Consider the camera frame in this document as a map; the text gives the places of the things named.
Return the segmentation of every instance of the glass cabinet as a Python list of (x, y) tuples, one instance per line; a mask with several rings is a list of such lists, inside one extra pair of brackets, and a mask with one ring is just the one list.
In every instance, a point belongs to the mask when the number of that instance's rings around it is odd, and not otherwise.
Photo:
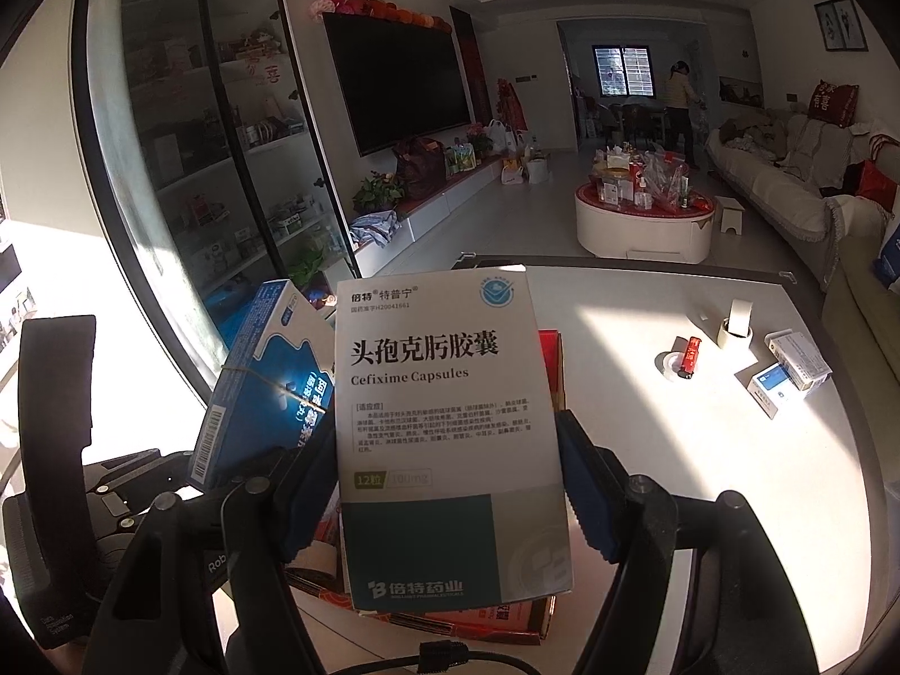
[(358, 270), (280, 0), (90, 0), (87, 62), (134, 248), (213, 374), (262, 281), (290, 278), (330, 314)]

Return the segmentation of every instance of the woman standing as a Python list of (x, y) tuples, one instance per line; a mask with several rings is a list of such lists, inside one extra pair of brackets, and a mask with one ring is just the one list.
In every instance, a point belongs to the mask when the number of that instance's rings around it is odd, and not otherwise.
[(687, 107), (692, 103), (699, 104), (701, 109), (705, 109), (702, 98), (696, 95), (696, 92), (687, 80), (687, 74), (690, 73), (690, 67), (684, 61), (678, 61), (672, 66), (672, 72), (669, 74), (669, 80), (666, 83), (666, 92), (663, 96), (663, 103), (666, 105), (666, 116), (669, 117), (669, 132), (666, 134), (666, 149), (674, 151), (678, 146), (678, 135), (684, 134), (684, 154), (687, 158), (687, 164), (690, 167), (696, 167), (694, 160), (694, 130), (690, 125), (690, 115), (687, 113)]

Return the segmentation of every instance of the blue circular logo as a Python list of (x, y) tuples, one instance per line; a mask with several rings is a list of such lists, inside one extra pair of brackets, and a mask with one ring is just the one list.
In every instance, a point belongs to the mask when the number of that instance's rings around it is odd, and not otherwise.
[(501, 276), (481, 283), (481, 298), (491, 307), (505, 307), (512, 302), (512, 282)]

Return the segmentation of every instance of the screw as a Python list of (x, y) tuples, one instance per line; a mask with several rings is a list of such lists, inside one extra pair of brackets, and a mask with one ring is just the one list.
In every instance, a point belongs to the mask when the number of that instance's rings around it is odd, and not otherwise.
[(153, 500), (153, 507), (156, 507), (157, 510), (172, 509), (178, 500), (180, 498), (174, 492), (160, 492), (159, 495), (156, 495), (156, 499)]
[(731, 509), (738, 510), (741, 507), (744, 507), (747, 504), (746, 498), (744, 495), (741, 495), (740, 492), (735, 492), (733, 489), (726, 489), (725, 492), (720, 495), (724, 504), (726, 504)]
[(631, 488), (632, 492), (637, 492), (639, 495), (646, 495), (651, 489), (654, 489), (654, 481), (645, 474), (636, 474), (629, 478), (628, 486)]
[(246, 491), (251, 495), (260, 495), (269, 489), (269, 480), (265, 477), (251, 477), (246, 481)]

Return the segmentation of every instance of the cefixime capsules box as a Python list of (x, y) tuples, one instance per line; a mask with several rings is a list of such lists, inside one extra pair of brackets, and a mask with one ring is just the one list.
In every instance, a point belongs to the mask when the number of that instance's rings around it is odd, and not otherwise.
[(476, 609), (572, 585), (525, 272), (343, 281), (336, 429), (357, 609)]
[(331, 401), (334, 330), (291, 281), (256, 292), (222, 367), (191, 457), (203, 491), (240, 462), (307, 442)]

